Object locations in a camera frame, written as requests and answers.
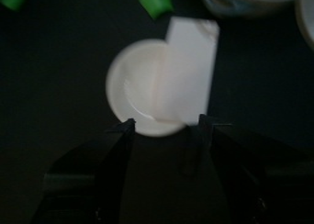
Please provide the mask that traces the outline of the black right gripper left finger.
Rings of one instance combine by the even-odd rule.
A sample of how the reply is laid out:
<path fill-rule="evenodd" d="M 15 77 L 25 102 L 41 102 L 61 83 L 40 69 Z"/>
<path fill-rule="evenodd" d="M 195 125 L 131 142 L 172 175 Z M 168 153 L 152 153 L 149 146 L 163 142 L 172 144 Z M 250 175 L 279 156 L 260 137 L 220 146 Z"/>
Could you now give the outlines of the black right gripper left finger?
<path fill-rule="evenodd" d="M 119 224 L 133 136 L 128 119 L 53 162 L 29 224 Z"/>

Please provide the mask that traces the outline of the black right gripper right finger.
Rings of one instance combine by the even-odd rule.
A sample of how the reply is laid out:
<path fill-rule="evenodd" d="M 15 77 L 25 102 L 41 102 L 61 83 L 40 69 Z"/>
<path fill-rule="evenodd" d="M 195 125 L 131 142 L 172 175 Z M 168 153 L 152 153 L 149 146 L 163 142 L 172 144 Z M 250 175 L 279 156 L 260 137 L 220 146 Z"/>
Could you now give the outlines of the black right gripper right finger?
<path fill-rule="evenodd" d="M 188 131 L 187 172 L 206 159 L 216 191 L 203 224 L 314 224 L 314 155 L 206 115 Z"/>

